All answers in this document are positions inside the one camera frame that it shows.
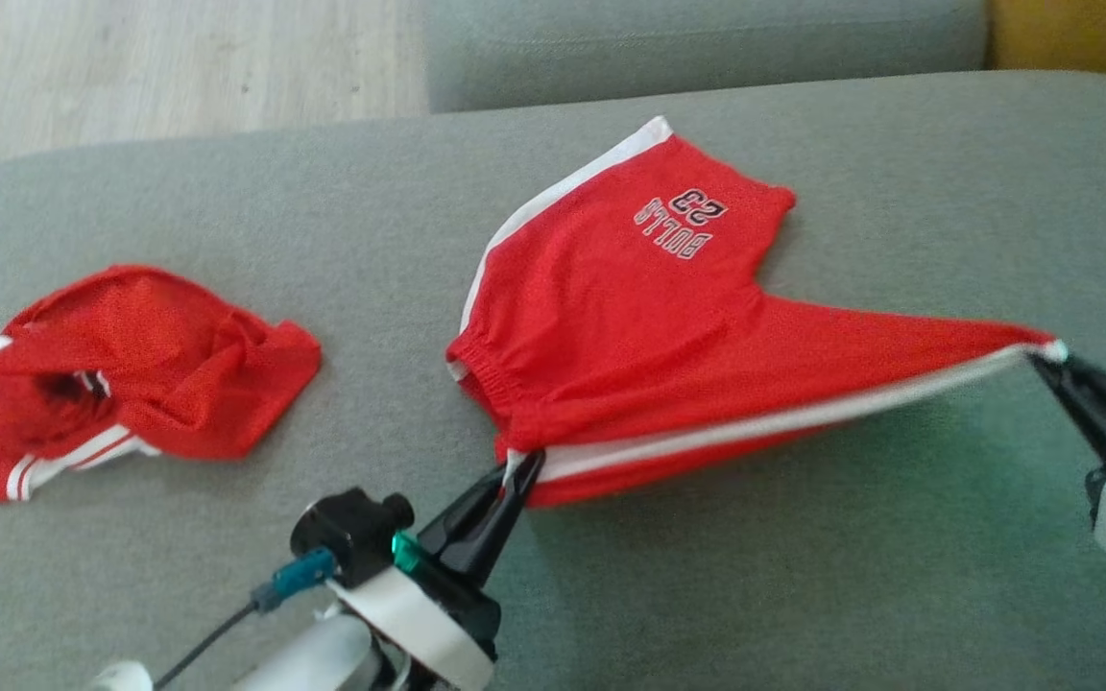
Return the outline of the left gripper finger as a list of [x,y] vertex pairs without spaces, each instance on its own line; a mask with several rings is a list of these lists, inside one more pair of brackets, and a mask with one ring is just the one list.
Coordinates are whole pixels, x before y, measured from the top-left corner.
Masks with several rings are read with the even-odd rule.
[[452,543],[465,536],[466,530],[472,525],[473,517],[477,514],[473,507],[474,502],[477,502],[473,498],[473,489],[480,481],[491,477],[491,473],[495,469],[488,472],[486,477],[474,481],[472,486],[469,486],[460,498],[455,499],[448,507],[444,507],[444,511],[439,512],[439,515],[435,516],[421,530],[419,533],[419,543],[427,554],[430,554],[438,561],[452,561]]
[[473,489],[474,517],[465,536],[452,543],[452,569],[477,587],[484,587],[507,546],[511,531],[526,507],[547,454],[528,452],[517,463],[498,467]]

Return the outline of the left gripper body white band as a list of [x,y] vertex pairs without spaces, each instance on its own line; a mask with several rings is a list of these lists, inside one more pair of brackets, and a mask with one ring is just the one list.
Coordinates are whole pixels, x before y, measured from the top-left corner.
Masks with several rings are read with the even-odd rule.
[[357,587],[326,586],[374,634],[457,690],[484,690],[494,678],[501,607],[405,533],[383,551],[386,568]]

